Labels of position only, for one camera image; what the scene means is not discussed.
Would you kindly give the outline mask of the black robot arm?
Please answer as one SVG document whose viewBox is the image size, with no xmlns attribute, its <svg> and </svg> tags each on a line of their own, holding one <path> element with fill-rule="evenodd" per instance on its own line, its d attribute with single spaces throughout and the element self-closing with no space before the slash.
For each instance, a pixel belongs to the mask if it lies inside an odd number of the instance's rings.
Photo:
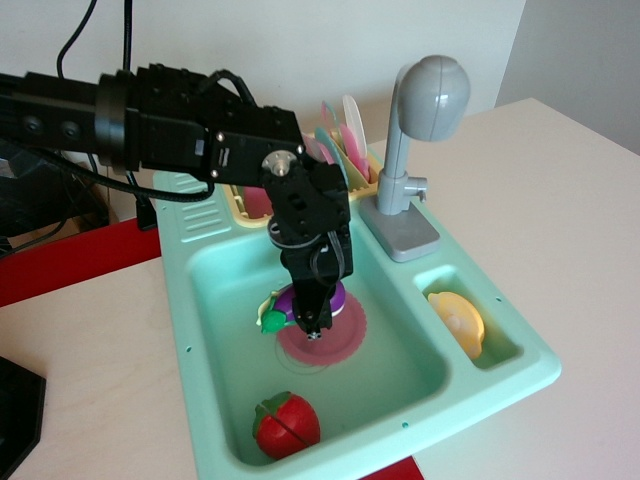
<svg viewBox="0 0 640 480">
<path fill-rule="evenodd" d="M 259 106 L 244 81 L 155 64 L 97 84 L 29 73 L 1 78 L 1 135 L 46 159 L 88 153 L 117 173 L 186 173 L 208 187 L 261 187 L 271 241 L 309 339 L 332 326 L 331 300 L 353 271 L 341 168 L 311 157 L 295 115 Z"/>
</svg>

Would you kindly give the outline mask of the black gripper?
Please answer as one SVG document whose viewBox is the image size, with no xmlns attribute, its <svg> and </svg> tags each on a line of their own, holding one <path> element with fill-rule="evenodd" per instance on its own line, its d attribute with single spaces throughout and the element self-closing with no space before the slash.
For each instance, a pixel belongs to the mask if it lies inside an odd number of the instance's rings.
<svg viewBox="0 0 640 480">
<path fill-rule="evenodd" d="M 295 291 L 296 323 L 308 340 L 318 340 L 333 326 L 330 298 L 353 273 L 352 236 L 333 230 L 304 241 L 279 240 L 278 247 Z"/>
</svg>

